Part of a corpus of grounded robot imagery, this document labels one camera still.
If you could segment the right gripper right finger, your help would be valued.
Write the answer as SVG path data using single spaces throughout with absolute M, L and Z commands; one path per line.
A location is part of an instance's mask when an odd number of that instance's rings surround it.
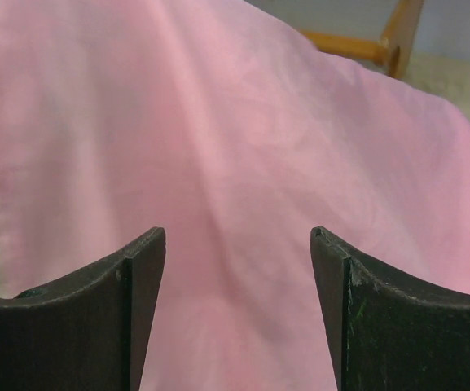
M 340 390 L 470 390 L 470 295 L 418 279 L 323 227 L 314 279 Z

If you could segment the pink pillowcase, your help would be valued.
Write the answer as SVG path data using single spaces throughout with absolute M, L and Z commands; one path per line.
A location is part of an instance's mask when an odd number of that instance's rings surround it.
M 333 390 L 310 230 L 470 293 L 470 122 L 244 1 L 0 1 L 5 291 L 153 226 L 143 389 Z

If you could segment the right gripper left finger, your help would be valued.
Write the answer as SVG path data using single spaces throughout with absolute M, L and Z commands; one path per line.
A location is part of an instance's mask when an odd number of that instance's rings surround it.
M 165 264 L 165 231 L 0 298 L 0 390 L 137 390 Z

